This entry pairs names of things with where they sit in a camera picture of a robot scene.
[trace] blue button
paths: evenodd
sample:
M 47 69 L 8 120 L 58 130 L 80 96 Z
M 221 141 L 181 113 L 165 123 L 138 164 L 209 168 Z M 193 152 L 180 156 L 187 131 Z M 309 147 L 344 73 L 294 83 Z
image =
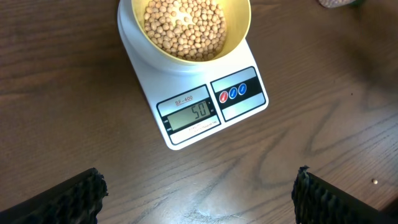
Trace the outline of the blue button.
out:
M 246 84 L 244 84 L 244 83 L 240 84 L 240 86 L 239 86 L 239 95 L 245 94 L 246 90 L 247 90 Z
M 237 94 L 238 94 L 238 89 L 237 89 L 236 87 L 232 87 L 232 88 L 229 90 L 229 98 L 230 98 L 231 100 L 235 99 Z

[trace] white object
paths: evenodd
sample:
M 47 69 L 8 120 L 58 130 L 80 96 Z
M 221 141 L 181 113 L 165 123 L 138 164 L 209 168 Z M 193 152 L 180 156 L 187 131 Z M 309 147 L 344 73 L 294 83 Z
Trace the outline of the white object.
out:
M 246 40 L 213 63 L 184 66 L 146 39 L 130 0 L 119 3 L 118 26 L 169 148 L 182 149 L 267 108 L 268 96 Z

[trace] digital screen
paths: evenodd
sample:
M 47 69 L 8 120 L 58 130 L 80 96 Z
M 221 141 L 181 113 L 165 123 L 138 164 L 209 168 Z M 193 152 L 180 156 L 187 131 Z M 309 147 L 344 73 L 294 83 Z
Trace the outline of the digital screen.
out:
M 173 131 L 210 115 L 206 101 L 189 106 L 167 117 Z

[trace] red button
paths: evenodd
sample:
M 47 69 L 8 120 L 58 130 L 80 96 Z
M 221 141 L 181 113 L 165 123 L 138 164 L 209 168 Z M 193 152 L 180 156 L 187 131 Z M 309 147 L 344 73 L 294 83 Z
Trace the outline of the red button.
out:
M 228 92 L 227 91 L 223 91 L 220 94 L 220 103 L 225 103 L 226 100 L 228 100 Z

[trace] white scale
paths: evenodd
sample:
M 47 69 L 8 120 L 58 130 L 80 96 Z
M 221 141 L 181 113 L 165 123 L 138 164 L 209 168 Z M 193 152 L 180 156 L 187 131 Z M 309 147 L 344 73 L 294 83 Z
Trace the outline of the white scale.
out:
M 119 3 L 120 36 L 169 148 L 182 149 L 267 108 L 246 40 L 215 63 L 177 64 L 146 39 L 131 4 Z

